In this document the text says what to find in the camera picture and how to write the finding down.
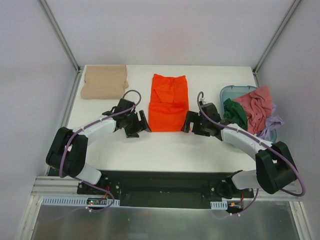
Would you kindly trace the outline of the orange t shirt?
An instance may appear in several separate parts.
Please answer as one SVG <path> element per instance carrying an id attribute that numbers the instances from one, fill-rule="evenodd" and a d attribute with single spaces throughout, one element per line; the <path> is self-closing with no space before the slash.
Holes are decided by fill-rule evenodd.
<path id="1" fill-rule="evenodd" d="M 189 111 L 186 76 L 154 74 L 148 107 L 148 123 L 152 132 L 179 132 Z"/>

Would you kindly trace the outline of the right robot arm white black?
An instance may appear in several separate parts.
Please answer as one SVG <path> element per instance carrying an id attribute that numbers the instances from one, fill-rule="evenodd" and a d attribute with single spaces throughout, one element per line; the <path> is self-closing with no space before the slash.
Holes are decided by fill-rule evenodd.
<path id="1" fill-rule="evenodd" d="M 222 119 L 213 103 L 199 103 L 199 112 L 186 113 L 182 132 L 215 137 L 246 153 L 255 162 L 254 170 L 238 170 L 225 181 L 225 192 L 237 197 L 244 189 L 263 189 L 268 194 L 283 191 L 297 180 L 297 168 L 288 146 L 263 140 L 245 131 L 233 120 Z"/>

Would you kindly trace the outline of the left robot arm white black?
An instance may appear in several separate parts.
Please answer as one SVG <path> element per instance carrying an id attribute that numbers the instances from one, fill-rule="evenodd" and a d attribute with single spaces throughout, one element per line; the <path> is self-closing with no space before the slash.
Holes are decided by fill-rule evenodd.
<path id="1" fill-rule="evenodd" d="M 136 112 L 136 104 L 124 98 L 93 122 L 74 129 L 59 128 L 45 161 L 59 171 L 60 177 L 87 182 L 90 191 L 102 194 L 106 188 L 105 177 L 100 170 L 86 163 L 87 149 L 90 144 L 120 129 L 127 138 L 138 138 L 142 131 L 151 132 L 144 111 Z"/>

